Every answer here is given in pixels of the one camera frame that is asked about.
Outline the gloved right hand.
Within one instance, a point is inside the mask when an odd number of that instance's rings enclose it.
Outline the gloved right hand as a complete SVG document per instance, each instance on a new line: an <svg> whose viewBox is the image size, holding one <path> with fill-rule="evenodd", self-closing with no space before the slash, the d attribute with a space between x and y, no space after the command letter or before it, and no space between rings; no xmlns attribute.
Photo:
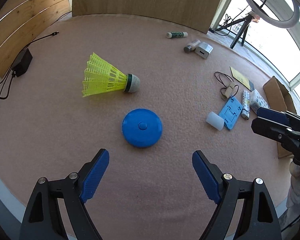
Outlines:
<svg viewBox="0 0 300 240"><path fill-rule="evenodd" d="M300 166L293 161L289 165L290 188L288 191L286 208L291 208L295 204L300 204Z"/></svg>

